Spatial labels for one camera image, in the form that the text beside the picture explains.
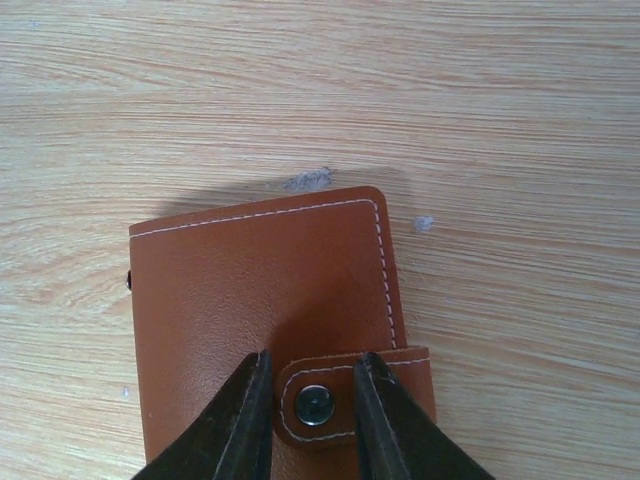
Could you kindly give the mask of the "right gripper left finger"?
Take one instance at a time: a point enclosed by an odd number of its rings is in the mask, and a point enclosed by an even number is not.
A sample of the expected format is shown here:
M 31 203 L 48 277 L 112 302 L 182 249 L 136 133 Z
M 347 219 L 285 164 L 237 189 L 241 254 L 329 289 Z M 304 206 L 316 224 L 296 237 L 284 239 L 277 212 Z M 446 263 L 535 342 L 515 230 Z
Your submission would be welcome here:
M 135 478 L 269 479 L 272 357 L 247 355 L 192 424 Z

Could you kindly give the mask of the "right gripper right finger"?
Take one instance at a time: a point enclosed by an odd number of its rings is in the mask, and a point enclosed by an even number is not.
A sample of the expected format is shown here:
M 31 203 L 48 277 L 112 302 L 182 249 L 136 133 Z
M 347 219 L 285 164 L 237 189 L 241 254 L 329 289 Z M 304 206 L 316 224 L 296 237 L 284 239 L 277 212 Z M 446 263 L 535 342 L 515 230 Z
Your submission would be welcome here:
M 355 364 L 354 413 L 362 479 L 493 477 L 436 426 L 376 353 Z

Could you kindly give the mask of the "brown leather card holder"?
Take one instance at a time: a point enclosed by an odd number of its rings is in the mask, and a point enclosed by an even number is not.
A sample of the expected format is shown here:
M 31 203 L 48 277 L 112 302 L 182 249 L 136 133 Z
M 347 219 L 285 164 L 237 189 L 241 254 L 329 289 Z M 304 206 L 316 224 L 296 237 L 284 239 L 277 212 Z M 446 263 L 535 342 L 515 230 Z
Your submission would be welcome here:
M 358 477 L 353 368 L 366 352 L 435 413 L 430 354 L 407 341 L 378 189 L 165 217 L 129 234 L 148 459 L 254 351 L 272 357 L 275 479 Z

